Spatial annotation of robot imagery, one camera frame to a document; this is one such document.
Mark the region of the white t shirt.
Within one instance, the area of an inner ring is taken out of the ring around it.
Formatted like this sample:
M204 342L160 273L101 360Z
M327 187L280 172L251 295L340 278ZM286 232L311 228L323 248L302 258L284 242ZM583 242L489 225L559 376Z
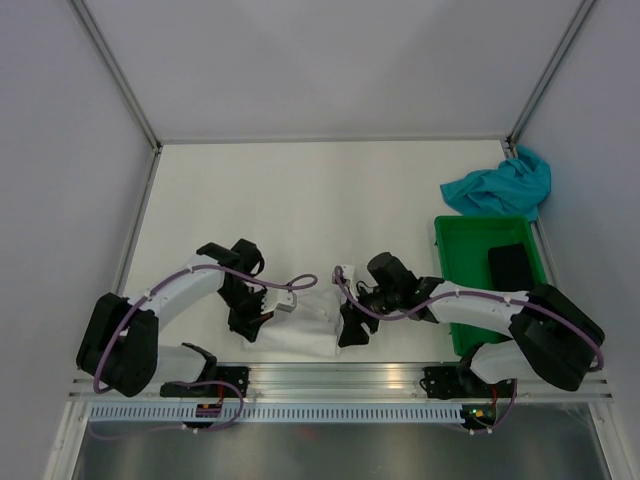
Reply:
M296 308L291 313L277 311L260 327L254 342L243 341L243 349L267 354L336 357L343 327L342 299L332 288L299 293Z

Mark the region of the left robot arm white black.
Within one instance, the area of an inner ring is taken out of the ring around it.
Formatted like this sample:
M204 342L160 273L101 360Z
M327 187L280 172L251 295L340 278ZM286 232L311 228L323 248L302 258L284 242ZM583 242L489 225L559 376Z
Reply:
M159 383L170 393L209 395L218 384L216 356L189 342L161 346L159 334L194 303L216 294L229 309L230 331L256 340L274 315L266 305L268 291L251 285L264 266L257 245L246 239L231 248L208 243L147 291L101 296L76 356L77 367L92 376L97 394L116 391L134 397Z

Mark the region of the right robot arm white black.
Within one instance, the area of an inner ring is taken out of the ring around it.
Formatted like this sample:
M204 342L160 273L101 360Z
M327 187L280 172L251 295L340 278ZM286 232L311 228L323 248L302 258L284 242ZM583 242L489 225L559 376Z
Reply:
M382 322L405 319L502 335L499 343L475 344L456 365L456 382L469 395L529 378L575 392L604 367L603 330L552 285L513 292L465 287L417 277L389 252L375 256L367 269L376 282L372 288L359 287L344 265L333 270L332 281L345 297L342 348L365 345Z

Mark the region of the green plastic bin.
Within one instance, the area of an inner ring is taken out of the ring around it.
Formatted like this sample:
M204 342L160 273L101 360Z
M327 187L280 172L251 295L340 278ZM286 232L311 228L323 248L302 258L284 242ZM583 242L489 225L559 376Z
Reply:
M465 287L495 290L488 250L523 243L534 286L547 281L530 223L523 216L438 216L434 227L442 276L447 280Z

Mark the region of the black rolled t shirt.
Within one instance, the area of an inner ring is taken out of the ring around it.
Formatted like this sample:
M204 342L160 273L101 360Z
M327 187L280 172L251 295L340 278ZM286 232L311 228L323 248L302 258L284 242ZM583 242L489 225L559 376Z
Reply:
M488 265L496 291L528 291L534 287L533 272L523 243L490 248Z

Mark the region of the teal t shirt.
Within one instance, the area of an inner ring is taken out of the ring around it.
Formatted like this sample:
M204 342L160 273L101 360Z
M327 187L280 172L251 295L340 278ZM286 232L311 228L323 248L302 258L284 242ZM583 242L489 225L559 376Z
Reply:
M445 204L461 215L521 215L533 222L551 188L549 164L533 150L518 146L516 156L496 168L469 172L442 184L440 191Z

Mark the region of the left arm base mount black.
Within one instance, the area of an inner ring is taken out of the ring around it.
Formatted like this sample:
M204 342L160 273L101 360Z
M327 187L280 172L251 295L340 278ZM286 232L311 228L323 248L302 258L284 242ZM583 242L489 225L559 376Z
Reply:
M250 369L246 366L216 366L201 373L195 381L173 381L160 388L163 398L236 399L238 394L227 386L235 387L242 396L249 385Z

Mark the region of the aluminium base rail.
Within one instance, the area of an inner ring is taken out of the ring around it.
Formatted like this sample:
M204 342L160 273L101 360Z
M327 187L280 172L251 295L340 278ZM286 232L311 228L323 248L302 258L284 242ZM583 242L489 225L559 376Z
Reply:
M418 403L427 399L419 386L430 363L247 363L248 398L266 403ZM606 403L613 400L603 372L588 374L581 387L567 392L532 377L518 381L522 403Z

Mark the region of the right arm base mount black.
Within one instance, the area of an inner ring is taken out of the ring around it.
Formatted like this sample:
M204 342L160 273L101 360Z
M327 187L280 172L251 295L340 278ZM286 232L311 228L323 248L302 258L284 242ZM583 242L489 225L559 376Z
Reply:
M431 399L492 400L510 398L513 393L513 382L510 380L489 384L470 370L453 365L424 367L422 373L419 385Z

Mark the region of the right aluminium frame post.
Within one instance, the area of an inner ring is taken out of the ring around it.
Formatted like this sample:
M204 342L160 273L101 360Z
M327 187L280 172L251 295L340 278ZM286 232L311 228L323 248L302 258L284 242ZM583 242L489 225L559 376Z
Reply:
M582 30L593 15L598 0L581 0L565 27L559 41L557 42L549 60L537 79L531 94L528 96L524 107L521 109L516 121L502 141L503 153L506 158L516 156L516 148L522 139L534 114L540 107L553 81L559 74L563 64L570 55Z

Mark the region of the aluminium frame post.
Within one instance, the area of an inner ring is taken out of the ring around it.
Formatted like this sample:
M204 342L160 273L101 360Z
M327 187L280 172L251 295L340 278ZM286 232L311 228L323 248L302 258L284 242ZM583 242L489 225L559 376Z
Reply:
M134 123L141 131L152 151L154 153L158 153L162 148L162 142L156 135L150 121L148 120L88 3L84 0L70 0L67 4L71 8L75 18L84 30L90 44L94 48L98 58L102 62L109 77L118 90L119 95L134 120Z
M553 81L559 74L563 64L570 55L582 30L593 15L598 0L581 0L565 27L559 41L557 42L549 60L537 79L531 94L528 96L524 107L521 109L516 121L502 141L503 153L506 158L516 156L516 148L522 139L534 114L540 107Z

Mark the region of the left aluminium frame post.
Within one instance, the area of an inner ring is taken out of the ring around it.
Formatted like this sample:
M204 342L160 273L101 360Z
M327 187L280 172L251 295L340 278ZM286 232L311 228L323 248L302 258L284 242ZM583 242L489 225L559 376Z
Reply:
M102 62L109 77L118 90L119 95L134 120L134 123L141 131L152 151L154 153L158 153L162 148L162 142L156 135L150 121L148 120L88 3L84 0L70 0L67 4L71 8L75 18L84 30L90 44L94 48L98 58Z

